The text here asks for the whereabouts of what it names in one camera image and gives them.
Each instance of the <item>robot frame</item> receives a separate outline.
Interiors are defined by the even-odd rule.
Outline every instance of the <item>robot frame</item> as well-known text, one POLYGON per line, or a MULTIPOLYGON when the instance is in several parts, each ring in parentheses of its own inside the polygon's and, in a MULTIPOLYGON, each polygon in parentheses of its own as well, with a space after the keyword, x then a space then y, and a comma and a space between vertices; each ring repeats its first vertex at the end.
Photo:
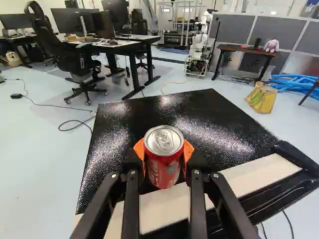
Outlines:
POLYGON ((207 74, 216 40, 213 39, 213 47, 208 45, 208 36, 213 23, 212 12, 213 9, 207 9, 201 17, 201 22, 195 23, 197 31, 192 37, 189 55, 185 60, 184 72, 187 76, 205 77, 207 74))

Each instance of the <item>chair armrest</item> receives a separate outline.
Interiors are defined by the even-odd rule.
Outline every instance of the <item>chair armrest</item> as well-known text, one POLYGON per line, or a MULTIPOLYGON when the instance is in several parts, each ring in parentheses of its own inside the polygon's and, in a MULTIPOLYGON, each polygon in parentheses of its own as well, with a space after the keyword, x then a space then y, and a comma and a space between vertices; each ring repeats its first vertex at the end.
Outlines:
POLYGON ((88 45, 92 45, 92 42, 81 43, 81 44, 77 45, 76 48, 82 48, 82 47, 85 47, 85 46, 88 46, 88 45))

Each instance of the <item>computer mouse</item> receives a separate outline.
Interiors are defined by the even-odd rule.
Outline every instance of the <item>computer mouse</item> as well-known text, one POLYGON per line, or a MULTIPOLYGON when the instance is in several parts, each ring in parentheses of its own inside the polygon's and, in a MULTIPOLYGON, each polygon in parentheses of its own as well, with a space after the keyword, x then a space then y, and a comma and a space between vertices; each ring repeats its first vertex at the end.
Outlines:
POLYGON ((107 43, 109 43, 110 45, 117 45, 118 44, 117 40, 114 40, 114 39, 108 40, 107 43))

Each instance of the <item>can lid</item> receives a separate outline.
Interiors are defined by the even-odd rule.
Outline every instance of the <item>can lid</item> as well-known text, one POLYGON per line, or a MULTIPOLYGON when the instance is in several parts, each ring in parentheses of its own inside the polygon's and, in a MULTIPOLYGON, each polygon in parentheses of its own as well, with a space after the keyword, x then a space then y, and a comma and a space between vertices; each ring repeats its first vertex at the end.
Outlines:
POLYGON ((144 136, 145 147, 157 156, 170 156, 178 152, 184 144, 181 132, 169 125, 149 129, 144 136))

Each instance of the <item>soda can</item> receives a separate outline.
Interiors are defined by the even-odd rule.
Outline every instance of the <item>soda can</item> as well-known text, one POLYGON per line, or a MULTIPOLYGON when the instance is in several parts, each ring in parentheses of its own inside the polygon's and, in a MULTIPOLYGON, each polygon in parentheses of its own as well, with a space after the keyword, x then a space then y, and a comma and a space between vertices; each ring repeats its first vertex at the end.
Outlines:
POLYGON ((183 135, 175 127, 160 125, 146 132, 144 152, 147 155, 148 175, 152 184, 165 189, 176 183, 183 150, 183 135))

